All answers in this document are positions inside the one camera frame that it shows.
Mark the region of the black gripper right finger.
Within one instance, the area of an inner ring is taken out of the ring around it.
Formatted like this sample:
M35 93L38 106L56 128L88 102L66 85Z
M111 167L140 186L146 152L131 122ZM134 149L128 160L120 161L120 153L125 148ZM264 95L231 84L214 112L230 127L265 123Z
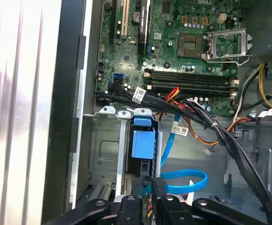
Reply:
M166 194L162 178L151 180L152 205L157 225L263 225L264 223L206 198L191 206L177 195Z

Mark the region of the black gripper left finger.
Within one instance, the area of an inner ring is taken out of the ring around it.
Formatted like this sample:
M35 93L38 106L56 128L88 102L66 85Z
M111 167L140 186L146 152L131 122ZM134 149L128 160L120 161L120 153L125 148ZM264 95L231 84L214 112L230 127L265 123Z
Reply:
M142 225L147 211L148 182L132 183L129 195L118 195L114 202L97 198L66 212L46 225Z

